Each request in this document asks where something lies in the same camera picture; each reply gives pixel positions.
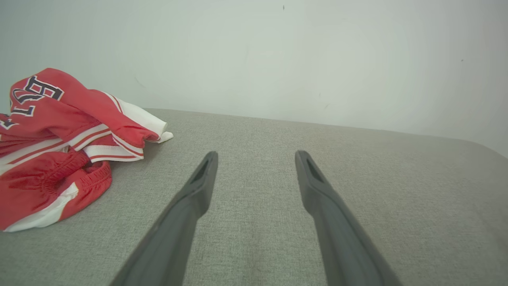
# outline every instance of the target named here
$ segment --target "white wall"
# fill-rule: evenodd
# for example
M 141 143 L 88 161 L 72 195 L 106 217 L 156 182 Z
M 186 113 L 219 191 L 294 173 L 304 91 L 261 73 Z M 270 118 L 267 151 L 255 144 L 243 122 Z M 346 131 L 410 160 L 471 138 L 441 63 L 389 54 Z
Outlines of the white wall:
M 54 67 L 142 107 L 455 137 L 508 157 L 507 15 L 506 0 L 4 0 L 0 111 L 11 84 Z

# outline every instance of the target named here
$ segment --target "printed number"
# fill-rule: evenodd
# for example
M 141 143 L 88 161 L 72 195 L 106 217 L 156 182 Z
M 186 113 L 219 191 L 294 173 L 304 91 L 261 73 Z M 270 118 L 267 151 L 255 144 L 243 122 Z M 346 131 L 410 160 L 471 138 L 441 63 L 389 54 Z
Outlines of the printed number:
M 7 119 L 6 121 L 0 120 L 0 126 L 4 127 L 5 129 L 9 129 L 14 125 L 18 125 L 19 123 L 11 122 L 11 119 Z
M 11 115 L 13 115 L 13 114 L 20 114 L 20 115 L 23 115 L 23 116 L 32 117 L 32 116 L 34 116 L 34 110 L 35 110 L 35 106 L 34 105 L 30 105 L 30 107 L 28 109 L 13 108 L 12 111 L 11 111 Z
M 44 97 L 51 97 L 52 99 L 60 100 L 62 95 L 64 95 L 63 90 L 52 84 L 38 80 L 36 75 L 28 79 L 23 89 L 12 90 L 12 97 L 15 98 L 20 104 L 23 104 L 25 101 L 37 101 Z M 16 107 L 13 108 L 12 100 L 9 101 L 11 106 L 11 115 L 18 114 L 28 117 L 34 116 L 34 105 L 31 105 L 28 109 Z M 12 122 L 10 118 L 6 121 L 0 120 L 0 126 L 5 129 L 9 129 L 12 126 L 18 124 L 19 123 Z
M 13 97 L 20 103 L 23 104 L 25 101 L 37 101 L 43 97 L 51 97 L 56 100 L 60 100 L 64 94 L 63 90 L 58 87 L 37 80 L 37 76 L 34 75 L 28 79 L 23 89 L 13 89 Z

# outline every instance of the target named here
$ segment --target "pile of clothes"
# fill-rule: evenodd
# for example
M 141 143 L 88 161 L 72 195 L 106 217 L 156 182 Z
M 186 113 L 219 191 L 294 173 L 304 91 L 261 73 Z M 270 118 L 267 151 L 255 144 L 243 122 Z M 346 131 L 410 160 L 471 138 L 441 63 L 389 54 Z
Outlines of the pile of clothes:
M 45 69 L 11 87 L 0 113 L 0 228 L 66 219 L 111 184 L 108 161 L 143 159 L 145 140 L 173 138 L 167 123 L 71 75 Z

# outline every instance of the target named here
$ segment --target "white trim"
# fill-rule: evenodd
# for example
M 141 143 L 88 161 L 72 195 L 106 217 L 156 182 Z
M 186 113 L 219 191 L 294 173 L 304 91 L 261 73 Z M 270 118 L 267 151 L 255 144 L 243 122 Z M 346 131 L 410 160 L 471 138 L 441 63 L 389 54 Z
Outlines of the white trim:
M 63 142 L 60 138 L 52 139 L 52 140 L 45 140 L 45 141 L 39 142 L 37 144 L 33 144 L 31 146 L 20 149 L 18 151 L 12 152 L 11 154 L 8 154 L 8 155 L 0 158 L 0 165 L 9 164 L 10 162 L 15 161 L 27 154 L 30 154 L 30 153 L 35 152 L 40 149 L 47 148 L 47 147 L 49 147 L 51 145 L 55 145 L 55 144 L 58 144 L 58 145 L 56 145 L 53 148 L 34 153 L 33 155 L 28 156 L 19 162 L 16 162 L 14 165 L 19 165 L 23 162 L 26 162 L 26 161 L 28 161 L 32 158 L 35 158 L 35 157 L 37 157 L 43 153 L 46 153 L 46 152 L 55 152 L 55 151 L 66 152 L 64 150 L 65 150 L 65 147 L 67 146 L 67 143 Z
M 95 163 L 99 161 L 116 161 L 116 162 L 134 162 L 141 160 L 139 157 L 136 157 L 134 155 L 131 155 L 131 158 L 116 158 L 116 157 L 100 157 L 100 158 L 94 158 L 91 159 L 90 162 Z
M 125 102 L 121 99 L 118 100 L 118 103 L 120 103 L 121 109 L 123 110 L 123 114 L 130 118 L 132 121 L 136 122 L 137 124 L 143 126 L 144 128 L 156 133 L 159 138 L 154 141 L 150 142 L 164 142 L 161 141 L 161 136 L 166 130 L 167 123 L 160 120 L 156 116 L 152 115 L 151 113 L 147 112 L 146 110 L 134 105 L 130 104 L 128 102 Z
M 116 141 L 116 142 L 117 142 L 117 144 L 118 144 L 120 147 L 122 147 L 122 148 L 126 147 L 126 148 L 124 148 L 124 149 L 125 149 L 127 152 L 131 153 L 132 155 L 134 155 L 134 156 L 136 156 L 136 157 L 138 157 L 138 158 L 140 158 L 140 159 L 143 159 L 143 155 L 141 155 L 141 156 L 140 156 L 140 155 L 138 155 L 138 154 L 136 154 L 136 153 L 133 153 L 133 151 L 134 151 L 134 152 L 137 152 L 137 153 L 139 153 L 139 154 L 143 154 L 143 149 L 142 149 L 142 148 L 139 148 L 139 147 L 134 147 L 134 146 L 130 145 L 129 143 L 125 142 L 125 140 L 123 140 L 122 138 L 120 138 L 120 137 L 116 136 L 114 133 L 113 133 L 113 140 L 114 140 L 114 141 Z
M 107 93 L 107 92 L 102 92 L 102 93 L 106 94 L 106 95 L 109 97 L 109 99 L 111 99 L 111 101 L 113 101 L 113 103 L 114 103 L 114 104 L 115 104 L 115 106 L 116 106 L 116 109 L 118 109 L 118 111 L 119 111 L 120 113 L 122 113 L 122 109 L 120 108 L 120 106 L 118 106 L 118 103 L 116 103 L 116 100 L 118 100 L 118 101 L 120 101 L 120 100 L 119 100 L 118 98 L 116 98 L 116 97 L 114 97 L 114 96 L 110 95 L 110 94 L 109 94 L 109 93 Z
M 155 143 L 162 143 L 162 142 L 165 142 L 165 141 L 168 141 L 169 139 L 175 137 L 173 135 L 173 133 L 171 132 L 164 132 L 162 133 L 162 135 L 159 137 L 159 140 L 157 141 L 150 141 L 150 142 L 155 142 Z
M 60 196 L 56 198 L 49 206 L 38 211 L 37 213 L 31 214 L 24 217 L 14 224 L 10 225 L 4 230 L 4 232 L 17 232 L 26 230 L 32 227 L 45 227 L 60 220 L 63 209 L 70 200 L 74 199 L 78 195 L 78 187 L 76 183 L 72 183 Z
M 92 137 L 88 138 L 87 140 L 83 141 L 78 146 L 75 146 L 76 144 L 78 144 L 83 139 L 87 138 L 88 136 L 90 136 L 90 135 L 92 135 L 94 133 L 100 132 L 100 131 L 103 131 L 103 132 L 99 133 L 99 134 L 97 134 L 95 136 L 92 136 Z M 97 125 L 95 127 L 87 129 L 87 130 L 81 132 L 80 134 L 76 135 L 74 138 L 69 140 L 68 143 L 69 143 L 70 146 L 72 146 L 74 148 L 74 150 L 79 151 L 83 147 L 88 145 L 90 142 L 94 141 L 95 139 L 104 137 L 104 136 L 106 136 L 108 134 L 111 134 L 111 131 L 108 129 L 108 126 L 106 126 L 105 124 L 99 124 L 99 125 Z
M 110 146 L 110 145 L 90 145 L 83 148 L 83 151 L 89 158 L 94 156 L 100 156 L 100 158 L 90 159 L 92 163 L 98 161 L 120 161 L 120 162 L 132 162 L 140 160 L 139 157 L 134 156 L 121 146 Z M 109 156 L 131 156 L 132 158 L 115 158 Z

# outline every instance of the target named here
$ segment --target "fabric texture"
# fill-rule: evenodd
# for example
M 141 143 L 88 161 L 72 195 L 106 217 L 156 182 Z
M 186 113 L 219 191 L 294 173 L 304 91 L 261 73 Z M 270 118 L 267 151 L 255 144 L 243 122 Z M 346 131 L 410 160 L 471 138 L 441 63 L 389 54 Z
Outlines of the fabric texture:
M 404 285 L 508 281 L 508 159 L 468 141 L 148 109 L 175 138 L 111 162 L 110 189 L 54 225 L 0 233 L 1 285 L 108 285 L 218 151 L 184 285 L 326 285 L 294 153 L 308 151 Z

